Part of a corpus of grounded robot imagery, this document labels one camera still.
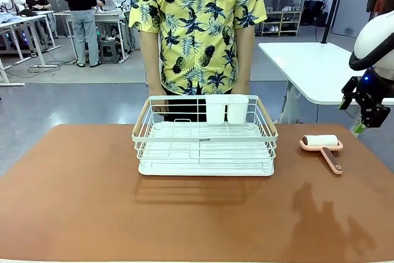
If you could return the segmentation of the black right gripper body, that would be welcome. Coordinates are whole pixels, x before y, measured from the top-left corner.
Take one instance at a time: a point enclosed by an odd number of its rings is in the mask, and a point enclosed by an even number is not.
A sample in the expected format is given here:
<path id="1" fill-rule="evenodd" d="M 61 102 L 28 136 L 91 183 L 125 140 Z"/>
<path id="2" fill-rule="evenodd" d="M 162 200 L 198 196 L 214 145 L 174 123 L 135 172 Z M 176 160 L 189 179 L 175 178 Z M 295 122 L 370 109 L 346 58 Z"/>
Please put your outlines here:
<path id="1" fill-rule="evenodd" d="M 381 127 L 391 111 L 382 101 L 390 97 L 391 81 L 381 78 L 373 68 L 368 68 L 359 80 L 356 90 L 362 124 L 367 128 Z"/>

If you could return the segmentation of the person's left hand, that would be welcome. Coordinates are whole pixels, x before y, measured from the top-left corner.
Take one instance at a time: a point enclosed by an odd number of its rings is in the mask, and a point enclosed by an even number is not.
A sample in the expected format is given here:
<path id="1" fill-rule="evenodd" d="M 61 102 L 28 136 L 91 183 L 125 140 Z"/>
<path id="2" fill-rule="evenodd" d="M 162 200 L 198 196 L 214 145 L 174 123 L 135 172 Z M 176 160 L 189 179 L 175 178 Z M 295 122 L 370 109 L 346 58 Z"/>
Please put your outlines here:
<path id="1" fill-rule="evenodd" d="M 233 93 L 234 94 L 249 95 L 250 94 L 250 82 L 249 81 L 238 81 L 233 88 Z"/>

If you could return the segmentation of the person's right hand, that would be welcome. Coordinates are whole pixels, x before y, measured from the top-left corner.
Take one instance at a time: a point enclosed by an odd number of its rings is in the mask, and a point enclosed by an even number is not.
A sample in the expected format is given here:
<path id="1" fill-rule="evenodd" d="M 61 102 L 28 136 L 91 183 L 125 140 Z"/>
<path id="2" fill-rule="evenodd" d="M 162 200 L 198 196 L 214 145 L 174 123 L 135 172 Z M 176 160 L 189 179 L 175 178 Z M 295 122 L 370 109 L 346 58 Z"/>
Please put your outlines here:
<path id="1" fill-rule="evenodd" d="M 150 96 L 160 97 L 160 99 L 151 101 L 152 110 L 163 116 L 166 115 L 166 113 L 168 112 L 168 101 L 165 99 L 166 92 L 161 86 L 161 84 L 149 84 L 148 90 Z"/>

